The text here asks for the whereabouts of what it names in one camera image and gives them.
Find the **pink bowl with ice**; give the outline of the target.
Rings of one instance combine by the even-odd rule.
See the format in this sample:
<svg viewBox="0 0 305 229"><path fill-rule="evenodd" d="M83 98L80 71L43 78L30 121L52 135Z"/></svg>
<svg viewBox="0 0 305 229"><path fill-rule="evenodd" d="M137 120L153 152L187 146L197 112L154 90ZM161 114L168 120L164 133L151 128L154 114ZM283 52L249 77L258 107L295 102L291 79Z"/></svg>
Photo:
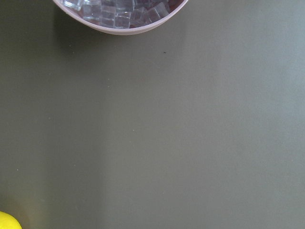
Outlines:
<svg viewBox="0 0 305 229"><path fill-rule="evenodd" d="M186 0L55 0L76 21L112 35L141 34L167 22Z"/></svg>

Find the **yellow lemon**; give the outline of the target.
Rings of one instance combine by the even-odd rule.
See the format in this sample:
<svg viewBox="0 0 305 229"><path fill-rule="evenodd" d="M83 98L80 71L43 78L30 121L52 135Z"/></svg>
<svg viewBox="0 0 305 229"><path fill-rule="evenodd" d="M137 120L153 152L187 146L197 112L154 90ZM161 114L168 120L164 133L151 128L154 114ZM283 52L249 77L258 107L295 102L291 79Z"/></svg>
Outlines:
<svg viewBox="0 0 305 229"><path fill-rule="evenodd" d="M0 229L22 229L22 226L12 215L1 211Z"/></svg>

